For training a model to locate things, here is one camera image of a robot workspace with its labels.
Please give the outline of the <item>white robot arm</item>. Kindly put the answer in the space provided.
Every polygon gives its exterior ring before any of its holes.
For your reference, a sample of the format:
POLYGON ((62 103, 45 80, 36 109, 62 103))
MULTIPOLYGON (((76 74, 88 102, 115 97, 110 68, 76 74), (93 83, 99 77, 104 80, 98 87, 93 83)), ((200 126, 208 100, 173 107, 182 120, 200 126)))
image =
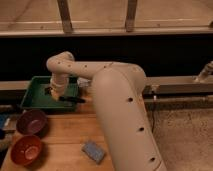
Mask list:
POLYGON ((65 94, 69 77, 91 81, 94 110, 115 171, 167 171, 148 121, 144 70, 131 63, 77 61, 69 52, 50 57, 51 96, 65 94))

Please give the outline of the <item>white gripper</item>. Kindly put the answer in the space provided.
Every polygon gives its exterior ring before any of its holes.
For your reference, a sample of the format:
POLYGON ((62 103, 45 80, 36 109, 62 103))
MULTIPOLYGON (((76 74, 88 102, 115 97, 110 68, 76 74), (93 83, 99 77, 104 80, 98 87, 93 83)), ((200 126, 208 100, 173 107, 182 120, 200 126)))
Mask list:
POLYGON ((65 78, 65 79, 57 80, 55 78, 51 78, 50 87, 54 90, 54 91, 51 91, 52 98, 56 101, 59 101, 60 100, 59 94, 64 94, 68 87, 68 79, 65 78))

